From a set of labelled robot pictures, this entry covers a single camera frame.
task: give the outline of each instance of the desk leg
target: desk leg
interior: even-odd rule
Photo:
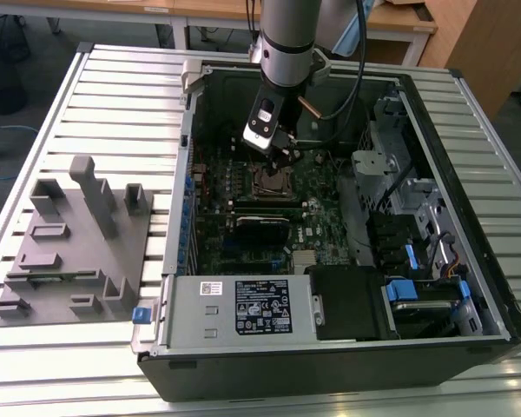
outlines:
[[[174,42],[177,50],[189,49],[189,30],[186,17],[172,16]]]
[[[418,33],[414,36],[412,42],[409,43],[406,56],[403,58],[403,66],[416,67],[419,65],[419,60],[423,55],[429,36],[428,33]]]
[[[172,50],[174,41],[171,40],[170,27],[167,24],[155,24],[158,46],[164,50]]]
[[[47,17],[46,21],[49,23],[50,32],[52,32],[52,34],[57,35],[62,31],[60,29],[60,19],[57,17]]]

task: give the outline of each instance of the wooden table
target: wooden table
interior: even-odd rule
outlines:
[[[103,20],[115,22],[171,24],[175,47],[187,50],[188,27],[215,27],[246,30],[244,0],[0,0],[0,13]],[[255,20],[261,17],[257,5]],[[368,19],[369,39],[409,43],[404,65],[417,65],[429,36],[437,30],[435,22],[419,19],[411,6],[382,4]]]
[[[255,20],[261,17],[260,2]],[[175,47],[188,49],[186,28],[189,26],[247,29],[247,10],[244,0],[175,0],[171,11]],[[409,43],[403,65],[416,66],[431,34],[438,25],[419,18],[412,6],[382,4],[368,19],[368,38]]]

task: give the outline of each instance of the floor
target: floor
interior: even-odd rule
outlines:
[[[23,85],[28,91],[30,102],[12,116],[0,116],[0,125],[23,124],[39,128],[48,113],[56,92],[81,41],[158,47],[154,25],[139,23],[88,22],[63,19],[62,33],[51,35],[44,18],[27,17],[24,29],[32,55],[18,64]],[[220,29],[209,33],[211,42],[201,42],[200,33],[191,28],[191,46],[203,50],[223,50],[246,52],[250,42],[244,30]],[[500,111],[494,126],[503,138],[521,169],[521,106],[515,98],[510,98]],[[29,131],[0,130],[0,176],[15,175],[33,143],[34,136]],[[3,206],[13,180],[0,181],[0,209]]]
[[[90,22],[62,19],[62,32],[52,35],[46,19],[26,17],[25,36],[31,57],[17,65],[30,101],[11,116],[0,116],[0,126],[21,124],[39,128],[46,117],[77,45],[83,41],[114,45],[158,48],[155,26],[140,23]],[[219,29],[208,33],[209,42],[201,42],[198,29],[190,31],[191,46],[202,50],[247,52],[250,35],[245,30]],[[34,135],[24,130],[0,130],[0,177],[15,176],[34,141]],[[0,181],[0,210],[10,193],[14,180]]]

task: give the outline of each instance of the black cable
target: black cable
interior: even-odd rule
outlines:
[[[255,0],[251,0],[253,2],[253,10],[251,12],[251,26],[253,27],[253,36],[254,36],[254,3]]]
[[[347,107],[348,104],[350,104],[349,110],[347,111],[346,121],[342,125],[340,129],[338,129],[333,135],[331,135],[328,139],[325,139],[324,141],[320,141],[317,143],[311,143],[308,145],[299,145],[297,149],[299,150],[312,150],[312,149],[319,149],[327,146],[329,143],[332,143],[336,139],[338,139],[341,134],[346,130],[347,125],[349,124],[349,121],[351,119],[351,114],[353,113],[353,105],[357,101],[357,97],[359,95],[361,81],[363,79],[363,73],[365,71],[365,62],[366,62],[366,20],[365,20],[365,10],[363,9],[363,2],[362,0],[356,0],[357,2],[357,14],[359,16],[359,45],[361,48],[360,51],[360,60],[359,60],[359,71],[357,72],[357,80],[355,81],[355,84],[353,85],[353,88],[351,90],[351,93],[347,97],[347,99],[344,101],[344,103],[340,106],[339,109],[334,111],[329,116],[323,116],[320,120],[332,120],[337,115],[339,115],[345,107]]]
[[[401,185],[401,183],[403,182],[403,180],[405,180],[407,178],[407,176],[409,175],[409,172],[413,169],[413,161],[411,160],[405,168],[403,168],[403,170],[399,173],[398,177],[396,178],[396,180],[393,182],[393,184],[390,186],[389,189],[387,189],[384,194],[380,197],[380,200],[378,202],[378,204],[376,205],[376,209],[375,211],[379,211],[380,209],[380,206],[382,204],[384,204],[384,202],[387,200],[387,198],[392,195],[392,193],[396,190],[397,187],[399,187],[399,185]]]
[[[235,29],[231,29],[231,30],[230,30],[230,32],[229,32],[229,34],[228,34],[228,37],[226,38],[226,41],[224,41],[224,43],[223,43],[222,45],[216,47],[216,49],[219,50],[220,48],[223,48],[223,47],[225,47],[225,46],[228,44],[230,38],[231,38],[232,35],[234,34],[234,30],[235,30]]]
[[[438,235],[436,240],[432,243],[431,247],[431,255],[428,257],[428,264],[426,265],[425,272],[423,273],[422,279],[428,280],[432,273],[432,264],[434,263],[434,258],[436,257],[436,252],[438,251],[438,246],[440,241],[444,238],[444,236],[449,235],[450,232],[448,230],[444,230],[442,233]]]
[[[198,26],[195,26],[195,29],[199,30],[199,32],[200,32],[201,35],[202,35],[202,31],[201,31],[201,29],[200,29]],[[216,28],[216,29],[214,29],[214,30],[208,30],[208,28],[204,28],[205,32],[207,32],[207,33],[216,33],[216,32],[218,31],[218,29],[219,29],[219,28]]]
[[[245,7],[247,9],[247,26],[249,28],[249,33],[251,34],[251,39],[253,39],[253,42],[254,42],[254,33],[253,33],[253,29],[251,27],[251,17],[249,16],[249,0],[245,0]]]
[[[359,43],[361,47],[361,57],[359,60],[359,74],[357,75],[357,81],[353,85],[349,96],[344,101],[339,109],[334,111],[332,114],[328,116],[323,116],[320,120],[327,121],[332,120],[338,117],[344,109],[350,104],[354,103],[357,95],[359,94],[361,78],[363,77],[363,72],[365,70],[365,59],[366,59],[366,19],[365,19],[365,9],[363,8],[363,0],[356,0],[357,3],[357,17],[359,20]]]

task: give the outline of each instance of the aluminum table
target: aluminum table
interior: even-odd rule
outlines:
[[[90,154],[97,177],[108,178],[111,188],[140,182],[155,192],[140,297],[146,302],[159,295],[183,110],[180,74],[189,57],[247,60],[241,54],[108,45],[76,54],[0,215],[0,294],[28,227],[32,184],[54,177],[75,187],[69,161]],[[520,172],[462,78],[443,69],[401,70],[417,85],[521,306]],[[131,322],[0,328],[0,416],[521,415],[521,355],[475,367],[439,387],[166,403],[140,372],[130,346],[152,338],[152,326],[137,333]]]

